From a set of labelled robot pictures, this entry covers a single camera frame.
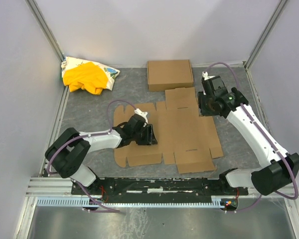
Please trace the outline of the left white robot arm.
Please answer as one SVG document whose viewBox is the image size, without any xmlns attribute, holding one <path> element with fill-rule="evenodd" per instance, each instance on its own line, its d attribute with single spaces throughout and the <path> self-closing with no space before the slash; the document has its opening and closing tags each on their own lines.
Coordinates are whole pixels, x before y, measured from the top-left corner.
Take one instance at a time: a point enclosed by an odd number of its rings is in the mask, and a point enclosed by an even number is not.
<svg viewBox="0 0 299 239">
<path fill-rule="evenodd" d="M 135 112 L 128 121 L 105 131 L 78 132 L 70 127 L 47 149 L 46 171 L 51 175 L 51 168 L 54 168 L 54 172 L 62 178 L 70 178 L 84 187 L 89 187 L 98 177 L 89 167 L 83 165 L 86 155 L 102 149 L 125 147 L 131 142 L 141 146 L 158 144 L 146 112 Z"/>
</svg>

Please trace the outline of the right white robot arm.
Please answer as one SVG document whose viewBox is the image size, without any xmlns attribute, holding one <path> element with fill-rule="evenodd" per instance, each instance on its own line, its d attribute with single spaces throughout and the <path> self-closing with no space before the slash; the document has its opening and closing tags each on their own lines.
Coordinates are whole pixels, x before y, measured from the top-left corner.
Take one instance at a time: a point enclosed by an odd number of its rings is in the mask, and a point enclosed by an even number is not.
<svg viewBox="0 0 299 239">
<path fill-rule="evenodd" d="M 202 74 L 198 105 L 203 116 L 221 116 L 230 122 L 253 150 L 257 169 L 233 169 L 225 178 L 233 187 L 254 188 L 267 196 L 292 183 L 296 186 L 299 155 L 290 154 L 265 129 L 245 96 L 235 87 L 228 91 L 220 76 Z"/>
</svg>

